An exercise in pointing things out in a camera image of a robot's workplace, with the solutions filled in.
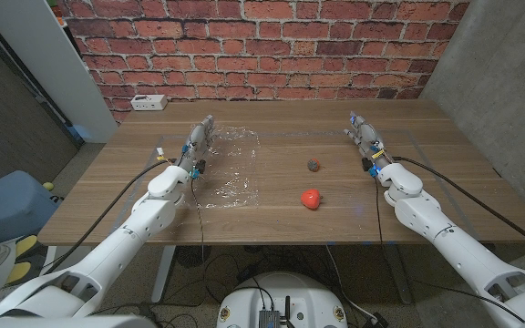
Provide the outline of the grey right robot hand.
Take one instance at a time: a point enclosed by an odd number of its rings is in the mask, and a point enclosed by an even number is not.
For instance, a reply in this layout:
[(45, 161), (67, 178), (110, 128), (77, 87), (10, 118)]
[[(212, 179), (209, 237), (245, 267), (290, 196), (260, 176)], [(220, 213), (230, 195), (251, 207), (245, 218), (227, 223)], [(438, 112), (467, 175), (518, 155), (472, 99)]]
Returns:
[(362, 168), (375, 178), (393, 160), (388, 156), (381, 136), (374, 127), (354, 111), (350, 113), (351, 129), (344, 133), (357, 145), (362, 157)]

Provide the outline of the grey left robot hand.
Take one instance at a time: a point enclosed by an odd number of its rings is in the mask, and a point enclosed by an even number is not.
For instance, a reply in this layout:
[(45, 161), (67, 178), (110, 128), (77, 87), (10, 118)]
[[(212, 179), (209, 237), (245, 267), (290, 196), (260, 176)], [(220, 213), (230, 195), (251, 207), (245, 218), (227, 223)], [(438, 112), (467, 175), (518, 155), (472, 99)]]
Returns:
[(208, 115), (202, 122), (194, 126), (187, 137), (176, 166), (191, 173), (194, 166), (204, 159), (206, 152), (213, 143), (214, 117)]

